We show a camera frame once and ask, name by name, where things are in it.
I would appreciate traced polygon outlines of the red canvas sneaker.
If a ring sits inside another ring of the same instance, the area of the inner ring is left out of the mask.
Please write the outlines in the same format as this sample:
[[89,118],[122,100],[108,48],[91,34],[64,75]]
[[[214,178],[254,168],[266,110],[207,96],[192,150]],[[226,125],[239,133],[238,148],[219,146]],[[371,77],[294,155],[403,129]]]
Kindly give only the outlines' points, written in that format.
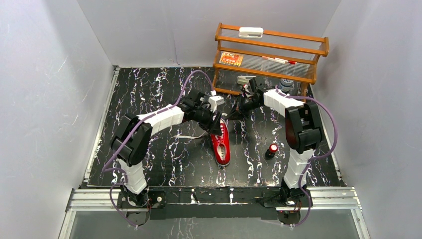
[[230,163],[229,134],[226,122],[220,120],[221,135],[210,134],[215,160],[220,167],[226,167]]

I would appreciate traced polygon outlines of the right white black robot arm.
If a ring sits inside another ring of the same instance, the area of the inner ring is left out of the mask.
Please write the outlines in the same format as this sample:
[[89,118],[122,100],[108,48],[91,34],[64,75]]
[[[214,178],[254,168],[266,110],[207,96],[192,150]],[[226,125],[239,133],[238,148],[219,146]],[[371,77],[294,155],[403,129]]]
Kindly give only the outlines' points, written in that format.
[[241,91],[227,120],[243,120],[252,110],[263,106],[278,112],[285,119],[285,137],[290,153],[288,168],[276,198],[286,206],[293,206],[305,196],[310,159],[323,140],[318,105],[288,97],[257,78],[250,79]]

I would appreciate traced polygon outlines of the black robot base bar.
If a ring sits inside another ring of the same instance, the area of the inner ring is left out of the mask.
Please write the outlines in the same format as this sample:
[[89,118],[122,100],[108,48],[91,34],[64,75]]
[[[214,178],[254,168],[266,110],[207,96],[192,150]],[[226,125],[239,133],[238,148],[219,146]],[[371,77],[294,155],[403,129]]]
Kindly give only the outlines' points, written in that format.
[[116,205],[129,219],[140,213],[170,218],[252,218],[297,222],[314,204],[310,191],[280,186],[148,187],[139,196],[120,188]]

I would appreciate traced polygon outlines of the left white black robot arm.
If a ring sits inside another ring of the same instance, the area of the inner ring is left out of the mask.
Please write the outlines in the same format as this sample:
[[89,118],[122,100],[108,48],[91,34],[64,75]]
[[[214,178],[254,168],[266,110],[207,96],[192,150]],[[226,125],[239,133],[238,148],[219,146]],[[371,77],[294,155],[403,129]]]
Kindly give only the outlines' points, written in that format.
[[120,189],[130,205],[144,207],[149,201],[142,161],[148,152],[151,137],[174,125],[192,120],[205,132],[221,136],[222,113],[217,107],[223,102],[223,97],[215,91],[207,95],[191,90],[187,96],[179,97],[173,105],[144,115],[123,117],[123,125],[112,139],[111,149],[124,175]]

